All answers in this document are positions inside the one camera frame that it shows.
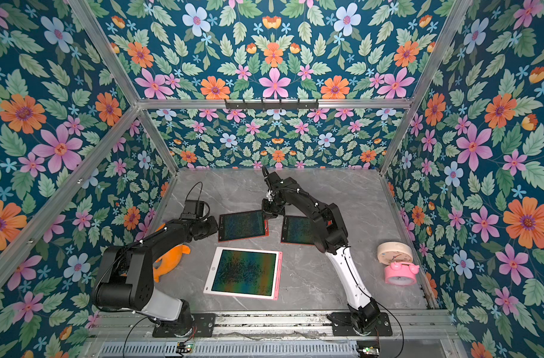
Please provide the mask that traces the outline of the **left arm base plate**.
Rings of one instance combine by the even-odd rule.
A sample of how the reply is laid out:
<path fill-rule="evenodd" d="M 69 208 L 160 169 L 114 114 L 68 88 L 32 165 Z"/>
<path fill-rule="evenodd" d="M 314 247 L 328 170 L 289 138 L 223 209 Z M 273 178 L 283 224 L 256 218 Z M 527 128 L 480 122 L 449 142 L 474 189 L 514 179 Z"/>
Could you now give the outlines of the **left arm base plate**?
<path fill-rule="evenodd" d="M 215 329 L 214 313 L 185 313 L 176 321 L 155 324 L 153 338 L 209 338 Z"/>

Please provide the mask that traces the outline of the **pink stylus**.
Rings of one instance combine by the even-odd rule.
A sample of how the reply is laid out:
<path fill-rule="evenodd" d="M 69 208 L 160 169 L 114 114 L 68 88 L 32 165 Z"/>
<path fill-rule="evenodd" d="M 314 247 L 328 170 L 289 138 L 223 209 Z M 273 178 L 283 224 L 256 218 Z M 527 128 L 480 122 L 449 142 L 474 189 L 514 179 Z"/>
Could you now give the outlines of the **pink stylus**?
<path fill-rule="evenodd" d="M 281 283 L 281 274 L 282 274 L 282 259 L 283 259 L 283 253 L 278 252 L 277 258 L 276 258 L 276 272 L 275 272 L 275 283 L 274 283 L 274 297 L 273 300 L 277 301 L 279 299 L 279 290 L 280 290 L 280 283 Z"/>

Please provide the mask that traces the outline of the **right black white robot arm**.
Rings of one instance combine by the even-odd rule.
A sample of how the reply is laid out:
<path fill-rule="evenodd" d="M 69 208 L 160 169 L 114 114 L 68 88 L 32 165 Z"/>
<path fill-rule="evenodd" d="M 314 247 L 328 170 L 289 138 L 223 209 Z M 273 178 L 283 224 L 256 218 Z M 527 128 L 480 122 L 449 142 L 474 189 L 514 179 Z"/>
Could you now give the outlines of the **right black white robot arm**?
<path fill-rule="evenodd" d="M 339 207 L 317 200 L 293 178 L 281 178 L 266 167 L 261 171 L 267 185 L 266 197 L 261 202 L 264 217 L 284 216 L 285 207 L 291 205 L 308 218 L 315 247 L 329 259 L 344 288 L 350 325 L 357 334 L 367 335 L 375 329 L 381 310 L 352 259 L 349 233 Z"/>

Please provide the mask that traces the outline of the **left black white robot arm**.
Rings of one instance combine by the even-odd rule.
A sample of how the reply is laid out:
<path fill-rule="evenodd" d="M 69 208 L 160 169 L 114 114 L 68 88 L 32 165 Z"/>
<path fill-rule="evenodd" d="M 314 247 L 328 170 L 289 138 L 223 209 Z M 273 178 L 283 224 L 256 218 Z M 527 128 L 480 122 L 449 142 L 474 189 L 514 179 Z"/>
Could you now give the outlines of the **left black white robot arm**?
<path fill-rule="evenodd" d="M 185 303 L 155 288 L 154 263 L 171 249 L 217 232 L 214 216 L 173 219 L 143 240 L 108 247 L 92 289 L 93 304 L 102 311 L 134 311 L 160 322 L 176 322 Z"/>

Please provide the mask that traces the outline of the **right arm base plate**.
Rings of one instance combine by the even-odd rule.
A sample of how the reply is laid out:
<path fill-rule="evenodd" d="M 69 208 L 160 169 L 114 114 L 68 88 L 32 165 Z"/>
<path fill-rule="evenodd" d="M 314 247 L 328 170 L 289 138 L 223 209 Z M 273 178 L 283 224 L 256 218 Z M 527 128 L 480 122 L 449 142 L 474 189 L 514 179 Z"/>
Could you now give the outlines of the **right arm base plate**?
<path fill-rule="evenodd" d="M 333 312 L 327 315 L 335 337 L 391 337 L 393 329 L 386 313 L 366 322 L 349 312 Z"/>

